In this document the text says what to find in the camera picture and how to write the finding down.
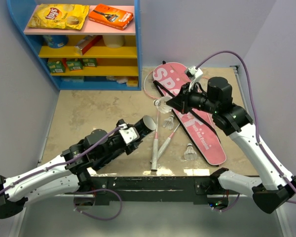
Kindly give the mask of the white feather shuttlecock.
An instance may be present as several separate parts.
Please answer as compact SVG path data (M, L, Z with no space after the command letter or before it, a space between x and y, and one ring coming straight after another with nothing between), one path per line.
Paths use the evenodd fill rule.
M163 96L159 99L153 101L154 106L157 110L163 114L169 113L172 110L171 106L168 106L166 103L171 99L169 96Z
M174 127L174 115L169 115L169 117L163 121L162 127L172 130Z
M197 153L193 148L193 145L191 143L187 144L186 150L183 155L184 159L187 161L195 160L197 159Z

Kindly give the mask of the black shuttlecock tube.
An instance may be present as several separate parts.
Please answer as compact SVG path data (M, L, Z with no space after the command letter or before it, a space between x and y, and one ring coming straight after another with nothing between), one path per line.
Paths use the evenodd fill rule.
M94 152L92 169L98 171L121 154L131 154L143 142L143 139L155 130L154 119L147 115L135 124L128 123L125 129L114 132L105 142L92 150Z

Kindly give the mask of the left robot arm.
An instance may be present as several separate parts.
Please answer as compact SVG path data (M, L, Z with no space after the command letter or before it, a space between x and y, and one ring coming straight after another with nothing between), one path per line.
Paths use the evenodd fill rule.
M0 219L45 197L90 192L88 169L98 171L121 154L131 154L145 136L134 127L118 126L109 133L97 129L44 165L10 178L0 175Z

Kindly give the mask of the pink badminton racket right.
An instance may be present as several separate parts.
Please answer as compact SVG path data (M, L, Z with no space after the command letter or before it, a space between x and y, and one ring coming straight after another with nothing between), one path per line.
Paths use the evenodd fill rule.
M177 110L172 110L172 115L178 120L178 126L174 128L170 136L161 145L158 156L161 157L172 141L176 130L181 126L190 139L190 143L197 149L210 165L214 164L214 144L220 143L219 137L211 125L210 118L200 116L199 112L191 110L187 114L181 114Z

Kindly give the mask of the pink racket cover bag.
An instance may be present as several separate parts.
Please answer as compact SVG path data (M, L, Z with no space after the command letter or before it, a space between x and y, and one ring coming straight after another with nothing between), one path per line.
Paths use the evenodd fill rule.
M189 82L185 70L186 66L177 62L162 62L157 66L153 70L152 76L163 86L157 88L159 93L163 96L177 95L181 86ZM192 113L184 115L177 110L172 110L172 112L192 144L208 164L219 166L226 161L226 154L214 131L214 123L210 114L196 109Z

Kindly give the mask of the yellow sponge bottom shelf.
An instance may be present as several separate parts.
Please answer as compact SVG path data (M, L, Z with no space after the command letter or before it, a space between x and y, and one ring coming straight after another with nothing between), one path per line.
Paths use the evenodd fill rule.
M138 77L128 77L126 85L128 87L138 87L139 86Z

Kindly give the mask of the crumpled white wrapper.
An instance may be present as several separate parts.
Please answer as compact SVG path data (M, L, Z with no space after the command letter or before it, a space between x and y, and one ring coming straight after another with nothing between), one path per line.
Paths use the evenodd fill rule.
M125 76L106 76L107 80L115 81L119 84L124 84L128 82L128 77Z

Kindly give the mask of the green carton right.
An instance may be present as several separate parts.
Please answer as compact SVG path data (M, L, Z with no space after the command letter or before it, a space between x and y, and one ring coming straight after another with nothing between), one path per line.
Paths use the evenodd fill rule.
M84 67L97 67L97 59L96 58L82 58Z

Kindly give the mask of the green carton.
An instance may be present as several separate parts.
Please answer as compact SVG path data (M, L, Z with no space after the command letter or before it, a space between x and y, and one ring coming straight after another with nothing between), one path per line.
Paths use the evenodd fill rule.
M48 61L47 66L52 74L54 73L64 73L66 68L62 61Z
M66 59L66 65L70 71L79 71L83 69L83 62L79 58Z
M82 58L84 67L97 67L97 59L96 58Z

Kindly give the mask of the green carton middle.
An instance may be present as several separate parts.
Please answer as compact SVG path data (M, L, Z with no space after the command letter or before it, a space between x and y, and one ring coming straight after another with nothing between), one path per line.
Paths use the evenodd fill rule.
M66 65L70 71L79 71L83 69L83 62L79 58L66 59Z

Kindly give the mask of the cream paper cup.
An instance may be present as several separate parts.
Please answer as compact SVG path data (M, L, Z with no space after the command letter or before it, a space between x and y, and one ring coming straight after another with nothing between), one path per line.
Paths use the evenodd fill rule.
M103 35L103 41L109 48L120 48L125 44L125 37L123 35Z

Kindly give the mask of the red foil snack box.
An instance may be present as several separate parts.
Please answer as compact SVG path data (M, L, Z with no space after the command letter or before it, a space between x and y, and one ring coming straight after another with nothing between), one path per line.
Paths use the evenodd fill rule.
M91 47L102 39L102 35L87 35L81 39L75 46L74 51L78 55L84 55Z

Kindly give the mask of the orange razor box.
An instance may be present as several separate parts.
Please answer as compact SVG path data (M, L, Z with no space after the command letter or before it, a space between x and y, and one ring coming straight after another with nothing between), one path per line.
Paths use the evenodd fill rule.
M89 20L124 31L132 22L134 14L105 4L97 5L88 14Z

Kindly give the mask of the yellow Lays chips bag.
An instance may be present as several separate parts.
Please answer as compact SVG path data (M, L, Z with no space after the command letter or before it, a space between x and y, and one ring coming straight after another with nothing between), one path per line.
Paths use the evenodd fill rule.
M41 4L34 11L27 27L81 30L89 8L89 5L81 4Z

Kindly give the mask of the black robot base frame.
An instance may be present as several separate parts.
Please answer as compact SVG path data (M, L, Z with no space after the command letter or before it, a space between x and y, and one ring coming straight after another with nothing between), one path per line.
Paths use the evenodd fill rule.
M215 187L209 176L91 177L78 191L101 188L117 192L124 202L207 204L209 198L217 200L226 192ZM109 192L98 192L96 198L98 204L118 201L117 197Z

